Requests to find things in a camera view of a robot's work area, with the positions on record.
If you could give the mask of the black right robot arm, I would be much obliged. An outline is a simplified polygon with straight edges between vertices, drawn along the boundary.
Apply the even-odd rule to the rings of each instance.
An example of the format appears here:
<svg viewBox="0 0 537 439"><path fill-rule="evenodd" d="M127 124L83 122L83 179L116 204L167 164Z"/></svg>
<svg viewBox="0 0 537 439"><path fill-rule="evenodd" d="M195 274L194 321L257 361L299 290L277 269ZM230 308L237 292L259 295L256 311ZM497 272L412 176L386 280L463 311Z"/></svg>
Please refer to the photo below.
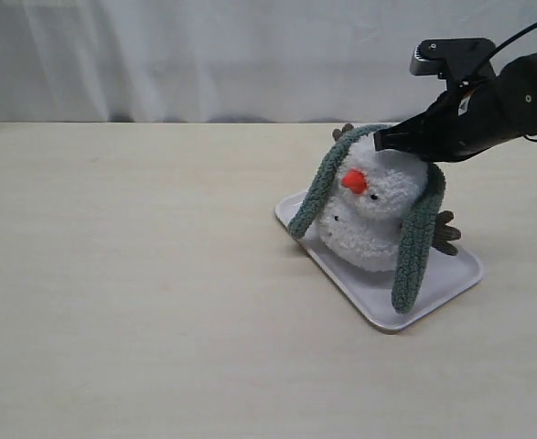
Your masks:
<svg viewBox="0 0 537 439"><path fill-rule="evenodd" d="M445 91L415 117L374 136L377 151L425 162L457 163L491 147L537 135L537 53L507 64L493 79Z"/></svg>

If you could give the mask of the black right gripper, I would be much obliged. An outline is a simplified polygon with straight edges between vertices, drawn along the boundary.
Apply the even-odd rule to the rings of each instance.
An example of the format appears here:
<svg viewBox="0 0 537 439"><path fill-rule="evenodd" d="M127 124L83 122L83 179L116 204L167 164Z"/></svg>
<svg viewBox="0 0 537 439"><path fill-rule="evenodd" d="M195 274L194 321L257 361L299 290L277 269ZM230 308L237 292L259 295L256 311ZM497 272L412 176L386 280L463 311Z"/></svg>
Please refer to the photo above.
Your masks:
<svg viewBox="0 0 537 439"><path fill-rule="evenodd" d="M495 82L447 91L425 111L373 135L376 151L417 154L430 162L461 162L501 143Z"/></svg>

